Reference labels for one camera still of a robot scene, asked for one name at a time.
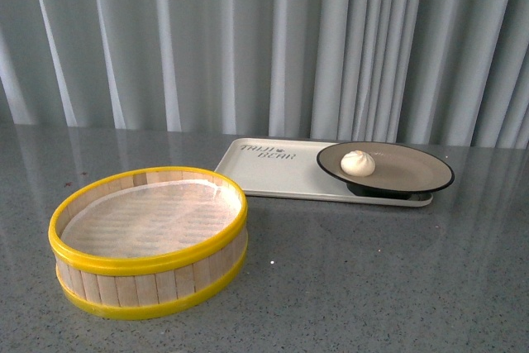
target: white curtain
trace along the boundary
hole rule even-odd
[[[0,122],[527,148],[527,0],[0,0]]]

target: round plate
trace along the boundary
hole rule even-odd
[[[375,162],[368,177],[354,177],[341,169],[341,159],[353,150],[369,153]],[[328,146],[317,154],[317,163],[328,174],[348,184],[359,195],[405,198],[429,193],[454,182],[454,171],[444,161],[421,150],[381,142],[346,142]]]

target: yellow rim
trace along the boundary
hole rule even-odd
[[[82,299],[71,292],[64,285],[62,279],[60,278],[59,270],[55,270],[57,273],[57,279],[63,288],[66,298],[68,298],[68,300],[78,308],[83,309],[85,312],[99,317],[112,318],[115,320],[145,320],[147,318],[163,317],[176,312],[181,312],[192,306],[198,305],[199,303],[202,303],[213,295],[219,293],[241,271],[242,265],[245,261],[247,247],[248,241],[246,240],[245,249],[243,250],[239,260],[220,279],[208,285],[205,289],[201,289],[197,293],[191,294],[184,298],[176,299],[174,301],[133,308],[107,306],[99,303],[91,303],[85,299]]]
[[[100,185],[108,184],[117,179],[132,176],[135,174],[154,173],[160,171],[187,171],[192,173],[208,174],[226,180],[232,184],[241,197],[241,210],[230,225],[225,227],[215,236],[190,246],[183,250],[170,252],[163,255],[152,255],[139,258],[107,258],[97,255],[85,254],[79,250],[67,246],[57,235],[56,226],[60,214],[66,210],[68,205],[75,199],[85,194],[91,189]],[[105,179],[100,179],[90,185],[81,188],[71,196],[66,198],[55,210],[50,221],[48,238],[51,249],[63,262],[76,269],[89,273],[102,274],[107,276],[132,276],[141,274],[153,274],[165,272],[167,270],[181,268],[183,266],[197,262],[222,249],[232,241],[245,225],[246,214],[248,212],[246,197],[242,189],[231,179],[224,175],[209,171],[207,169],[197,169],[193,167],[154,167],[149,169],[136,169],[125,173],[116,174]]]

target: bamboo steamer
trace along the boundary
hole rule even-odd
[[[179,312],[238,274],[246,214],[241,188],[205,169],[138,169],[101,179],[51,218],[57,279],[69,301],[101,317]]]

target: white tray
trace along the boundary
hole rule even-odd
[[[431,203],[431,193],[408,200],[355,196],[317,164],[317,153],[329,145],[334,143],[240,138],[231,143],[215,171],[233,179],[249,196],[401,207]]]

